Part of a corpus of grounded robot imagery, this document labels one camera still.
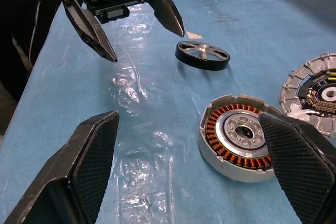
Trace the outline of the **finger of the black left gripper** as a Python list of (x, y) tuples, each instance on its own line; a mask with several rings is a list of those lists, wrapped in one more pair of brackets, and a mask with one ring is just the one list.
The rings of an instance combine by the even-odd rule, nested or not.
[(85, 0), (62, 0), (66, 15), (82, 41), (100, 57), (117, 62), (117, 56), (100, 23), (88, 9), (81, 7)]
[(139, 0), (141, 3), (148, 3), (154, 10), (154, 16), (161, 25), (178, 35), (184, 37), (185, 30), (182, 17), (172, 0)]

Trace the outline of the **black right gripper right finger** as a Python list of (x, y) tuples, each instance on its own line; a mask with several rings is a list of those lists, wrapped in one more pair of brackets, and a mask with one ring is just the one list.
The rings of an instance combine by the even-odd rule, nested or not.
[(263, 112), (275, 175), (302, 223), (335, 223), (335, 146), (313, 125)]

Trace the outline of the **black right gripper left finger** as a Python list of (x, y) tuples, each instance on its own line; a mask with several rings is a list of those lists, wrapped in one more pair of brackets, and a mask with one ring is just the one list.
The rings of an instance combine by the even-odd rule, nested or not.
[(81, 122), (29, 185), (5, 223), (95, 223), (113, 162), (119, 112)]

